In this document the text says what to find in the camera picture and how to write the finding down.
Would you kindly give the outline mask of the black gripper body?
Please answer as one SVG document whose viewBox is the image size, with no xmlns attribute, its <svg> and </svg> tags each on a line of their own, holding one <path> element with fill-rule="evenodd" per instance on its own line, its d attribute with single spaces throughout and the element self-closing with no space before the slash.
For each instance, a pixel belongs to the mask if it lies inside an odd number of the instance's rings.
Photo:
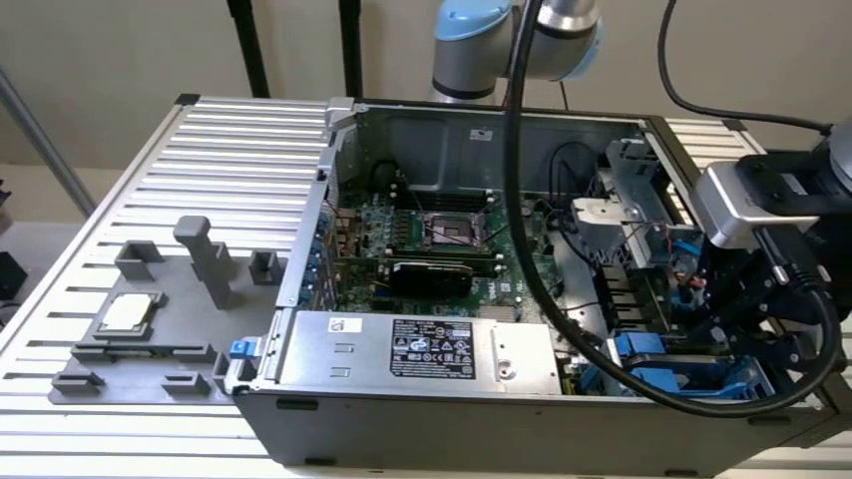
<svg viewBox="0 0 852 479">
<path fill-rule="evenodd" d="M 827 152 L 747 156 L 739 162 L 739 179 L 753 227 L 851 232 L 851 178 Z"/>
</svg>

